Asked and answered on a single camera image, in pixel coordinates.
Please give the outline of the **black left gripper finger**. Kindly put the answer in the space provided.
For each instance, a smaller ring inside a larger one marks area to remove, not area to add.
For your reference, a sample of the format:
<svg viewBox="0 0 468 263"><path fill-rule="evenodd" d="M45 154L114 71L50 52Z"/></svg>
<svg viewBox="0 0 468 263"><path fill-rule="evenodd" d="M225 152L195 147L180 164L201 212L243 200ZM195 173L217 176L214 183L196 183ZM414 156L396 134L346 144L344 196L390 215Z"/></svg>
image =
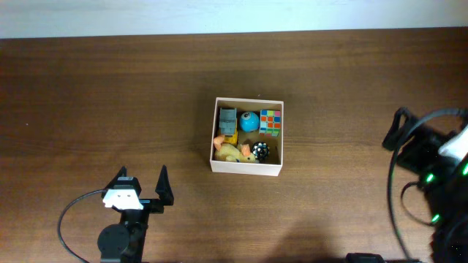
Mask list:
<svg viewBox="0 0 468 263"><path fill-rule="evenodd" d="M117 183L118 179L120 177L126 177L127 176L127 169L126 167L122 167L118 173L116 174L116 176L106 185L105 188L113 188L114 185Z"/></svg>
<svg viewBox="0 0 468 263"><path fill-rule="evenodd" d="M164 206L172 206L174 204L174 196L169 182L167 167L165 165L161 168L155 192Z"/></svg>

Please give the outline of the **yellow plush duck toy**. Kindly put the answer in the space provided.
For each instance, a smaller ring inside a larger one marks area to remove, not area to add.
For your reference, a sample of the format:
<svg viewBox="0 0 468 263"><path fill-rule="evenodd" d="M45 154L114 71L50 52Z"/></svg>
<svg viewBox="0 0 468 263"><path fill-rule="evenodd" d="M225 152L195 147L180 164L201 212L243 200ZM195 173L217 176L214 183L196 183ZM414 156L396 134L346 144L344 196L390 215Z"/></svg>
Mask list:
<svg viewBox="0 0 468 263"><path fill-rule="evenodd" d="M251 152L248 144L235 147L230 143L224 142L224 135L215 137L213 140L216 161L227 161L234 163L259 163L260 161Z"/></svg>

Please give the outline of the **yellow grey toy dump truck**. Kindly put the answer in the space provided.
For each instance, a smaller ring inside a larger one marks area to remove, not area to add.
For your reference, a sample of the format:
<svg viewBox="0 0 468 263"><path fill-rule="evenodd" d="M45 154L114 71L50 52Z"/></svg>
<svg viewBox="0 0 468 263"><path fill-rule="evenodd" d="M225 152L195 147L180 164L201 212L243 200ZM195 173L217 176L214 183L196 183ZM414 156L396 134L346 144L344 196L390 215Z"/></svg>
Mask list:
<svg viewBox="0 0 468 263"><path fill-rule="evenodd" d="M236 146L238 144L237 109L219 109L218 135L224 135L224 142Z"/></svg>

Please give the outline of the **small black round cap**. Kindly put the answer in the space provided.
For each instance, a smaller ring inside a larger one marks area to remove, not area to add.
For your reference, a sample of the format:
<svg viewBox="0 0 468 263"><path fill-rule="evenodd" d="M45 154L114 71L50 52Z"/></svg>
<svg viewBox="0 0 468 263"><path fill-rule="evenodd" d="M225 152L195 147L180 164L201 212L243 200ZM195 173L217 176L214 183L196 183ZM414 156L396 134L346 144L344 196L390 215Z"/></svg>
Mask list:
<svg viewBox="0 0 468 263"><path fill-rule="evenodd" d="M252 146L252 153L256 160L265 161L270 155L270 147L266 142L255 142Z"/></svg>

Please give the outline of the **blue round robot ball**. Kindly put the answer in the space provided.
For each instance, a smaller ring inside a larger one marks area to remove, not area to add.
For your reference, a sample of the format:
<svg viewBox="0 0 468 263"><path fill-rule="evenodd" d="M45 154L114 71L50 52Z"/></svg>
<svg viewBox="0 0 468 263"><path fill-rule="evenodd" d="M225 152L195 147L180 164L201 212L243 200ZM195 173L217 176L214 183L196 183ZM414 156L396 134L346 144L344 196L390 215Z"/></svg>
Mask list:
<svg viewBox="0 0 468 263"><path fill-rule="evenodd" d="M260 118L257 113L249 111L241 114L240 127L243 132L254 132L260 127Z"/></svg>

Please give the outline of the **colourful puzzle cube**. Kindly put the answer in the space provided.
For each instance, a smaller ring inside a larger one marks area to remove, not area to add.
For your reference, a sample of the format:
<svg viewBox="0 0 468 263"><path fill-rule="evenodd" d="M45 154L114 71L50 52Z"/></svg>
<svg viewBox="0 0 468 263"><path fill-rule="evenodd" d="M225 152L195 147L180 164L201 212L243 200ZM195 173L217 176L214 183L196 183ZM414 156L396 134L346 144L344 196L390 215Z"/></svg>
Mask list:
<svg viewBox="0 0 468 263"><path fill-rule="evenodd" d="M278 137L282 128L282 114L278 110L261 110L259 134Z"/></svg>

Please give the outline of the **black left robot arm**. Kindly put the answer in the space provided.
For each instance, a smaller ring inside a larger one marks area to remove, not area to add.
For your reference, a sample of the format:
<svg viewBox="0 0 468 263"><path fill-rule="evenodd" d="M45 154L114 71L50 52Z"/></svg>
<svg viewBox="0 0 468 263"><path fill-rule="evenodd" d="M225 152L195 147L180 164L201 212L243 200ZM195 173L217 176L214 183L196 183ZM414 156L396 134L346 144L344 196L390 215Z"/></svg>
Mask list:
<svg viewBox="0 0 468 263"><path fill-rule="evenodd" d="M174 196L167 167L162 166L155 187L156 199L141 199L141 186L136 177L127 175L122 167L106 185L102 201L106 208L120 214L120 221L105 227L99 234L97 246L101 262L141 262L151 214L162 214L172 206Z"/></svg>

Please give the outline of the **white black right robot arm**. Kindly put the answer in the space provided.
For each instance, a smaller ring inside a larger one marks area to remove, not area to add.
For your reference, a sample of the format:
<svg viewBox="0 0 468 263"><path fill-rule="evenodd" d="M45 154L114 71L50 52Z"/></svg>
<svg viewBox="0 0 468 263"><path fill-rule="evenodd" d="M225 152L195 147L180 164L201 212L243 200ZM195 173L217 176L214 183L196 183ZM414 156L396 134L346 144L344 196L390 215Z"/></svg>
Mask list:
<svg viewBox="0 0 468 263"><path fill-rule="evenodd" d="M462 120L458 131L443 134L427 122L438 117L454 116ZM467 261L467 109L443 108L422 117L406 107L397 109L393 122L382 141L390 151L386 198L393 233L403 252L403 262L415 262L404 244L396 223L393 206L393 176L396 167L417 175L401 190L404 200L407 189L416 187L424 195L431 218L418 218L405 210L414 222L433 229L431 259L433 262Z"/></svg>

